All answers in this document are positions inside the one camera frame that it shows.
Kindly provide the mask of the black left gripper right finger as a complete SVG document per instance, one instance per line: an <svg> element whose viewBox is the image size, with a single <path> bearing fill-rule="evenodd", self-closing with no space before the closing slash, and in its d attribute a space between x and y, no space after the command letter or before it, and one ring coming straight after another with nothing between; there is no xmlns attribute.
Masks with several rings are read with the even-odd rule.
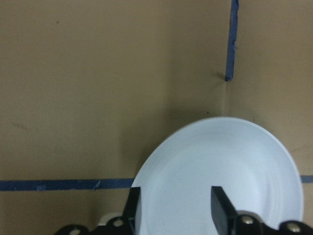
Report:
<svg viewBox="0 0 313 235"><path fill-rule="evenodd" d="M211 187L211 216L219 235L233 234L238 213L221 186Z"/></svg>

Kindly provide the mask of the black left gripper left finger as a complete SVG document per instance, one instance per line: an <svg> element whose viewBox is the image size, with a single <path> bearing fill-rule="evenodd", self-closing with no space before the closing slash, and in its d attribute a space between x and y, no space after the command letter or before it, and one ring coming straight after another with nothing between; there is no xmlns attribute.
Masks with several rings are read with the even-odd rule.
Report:
<svg viewBox="0 0 313 235"><path fill-rule="evenodd" d="M130 188L122 219L125 235L140 234L142 205L141 205L141 188Z"/></svg>

